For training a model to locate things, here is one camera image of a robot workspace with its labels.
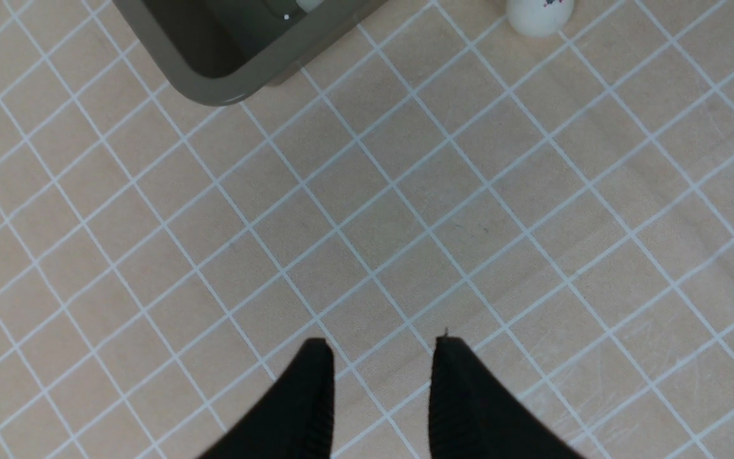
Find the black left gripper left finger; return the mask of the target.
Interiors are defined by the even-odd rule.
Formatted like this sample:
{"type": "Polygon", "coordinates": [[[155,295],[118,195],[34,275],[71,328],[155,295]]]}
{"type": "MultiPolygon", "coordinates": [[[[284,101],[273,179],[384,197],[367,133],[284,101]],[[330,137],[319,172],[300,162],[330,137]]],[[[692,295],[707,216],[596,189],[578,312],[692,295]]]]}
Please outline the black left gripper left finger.
{"type": "Polygon", "coordinates": [[[201,458],[329,458],[334,442],[334,355],[308,338],[285,372],[201,458]]]}

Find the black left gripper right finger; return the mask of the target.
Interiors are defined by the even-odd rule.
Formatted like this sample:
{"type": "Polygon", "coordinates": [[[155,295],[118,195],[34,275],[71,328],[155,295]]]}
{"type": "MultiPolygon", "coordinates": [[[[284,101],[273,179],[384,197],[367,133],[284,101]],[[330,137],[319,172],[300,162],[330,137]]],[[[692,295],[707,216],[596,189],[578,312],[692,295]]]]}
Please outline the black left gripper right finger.
{"type": "Polygon", "coordinates": [[[518,401],[465,340],[436,340],[429,398],[433,458],[580,458],[518,401]]]}

